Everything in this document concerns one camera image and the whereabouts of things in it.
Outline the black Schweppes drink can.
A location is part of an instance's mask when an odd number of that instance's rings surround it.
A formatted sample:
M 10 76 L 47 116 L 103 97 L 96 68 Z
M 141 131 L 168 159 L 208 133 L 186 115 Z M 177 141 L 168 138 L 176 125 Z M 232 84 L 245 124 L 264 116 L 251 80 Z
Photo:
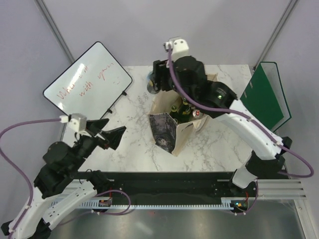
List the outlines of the black Schweppes drink can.
M 152 79 L 153 79 L 153 76 L 151 77 L 151 79 L 148 81 L 147 83 L 147 91 L 152 94 L 152 95 L 155 95 L 157 94 L 158 92 L 154 89 L 154 85 L 153 85 L 153 82 L 152 82 Z

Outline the silver Red Bull can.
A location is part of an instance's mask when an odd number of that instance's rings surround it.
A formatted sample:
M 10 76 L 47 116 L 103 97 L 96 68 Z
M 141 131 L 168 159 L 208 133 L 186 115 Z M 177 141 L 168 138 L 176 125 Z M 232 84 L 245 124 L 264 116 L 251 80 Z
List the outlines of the silver Red Bull can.
M 200 118 L 202 117 L 202 113 L 200 112 L 200 110 L 193 110 L 192 116 L 193 116 L 195 119 L 200 119 Z

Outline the cream canvas Monet tote bag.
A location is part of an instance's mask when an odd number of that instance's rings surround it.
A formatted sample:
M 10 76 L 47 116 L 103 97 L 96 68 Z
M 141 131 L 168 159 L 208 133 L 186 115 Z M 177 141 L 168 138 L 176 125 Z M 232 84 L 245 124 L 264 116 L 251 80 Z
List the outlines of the cream canvas Monet tote bag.
M 155 145 L 166 152 L 178 156 L 186 141 L 192 134 L 199 133 L 208 122 L 208 116 L 200 113 L 193 115 L 190 110 L 190 119 L 181 123 L 169 115 L 174 103 L 182 103 L 181 97 L 175 91 L 159 91 L 153 99 L 151 110 L 148 114 L 150 128 Z

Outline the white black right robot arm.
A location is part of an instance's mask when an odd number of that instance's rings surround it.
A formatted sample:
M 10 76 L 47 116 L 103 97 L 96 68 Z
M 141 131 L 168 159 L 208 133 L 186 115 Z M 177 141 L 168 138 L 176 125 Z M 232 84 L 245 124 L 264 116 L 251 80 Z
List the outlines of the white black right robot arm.
M 223 123 L 238 134 L 252 149 L 247 162 L 234 171 L 228 190 L 240 196 L 258 178 L 283 175 L 284 153 L 291 147 L 289 137 L 279 137 L 261 124 L 224 83 L 211 81 L 204 64 L 192 56 L 153 62 L 153 89 L 174 90 L 205 115 Z

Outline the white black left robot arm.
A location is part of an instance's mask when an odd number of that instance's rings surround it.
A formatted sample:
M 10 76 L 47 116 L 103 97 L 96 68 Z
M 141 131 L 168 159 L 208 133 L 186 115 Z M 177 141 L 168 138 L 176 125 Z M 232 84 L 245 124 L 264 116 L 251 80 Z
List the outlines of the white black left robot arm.
M 73 182 L 79 168 L 96 147 L 116 150 L 126 131 L 125 126 L 104 131 L 109 119 L 87 120 L 81 114 L 61 116 L 58 121 L 73 129 L 79 139 L 73 146 L 62 141 L 50 145 L 43 156 L 45 165 L 33 182 L 1 152 L 3 158 L 26 180 L 29 188 L 28 200 L 19 214 L 1 226 L 3 234 L 10 239 L 46 239 L 57 226 L 63 225 L 62 220 L 81 203 L 114 191 L 109 179 L 96 170 L 75 191 L 52 206 L 52 202 Z

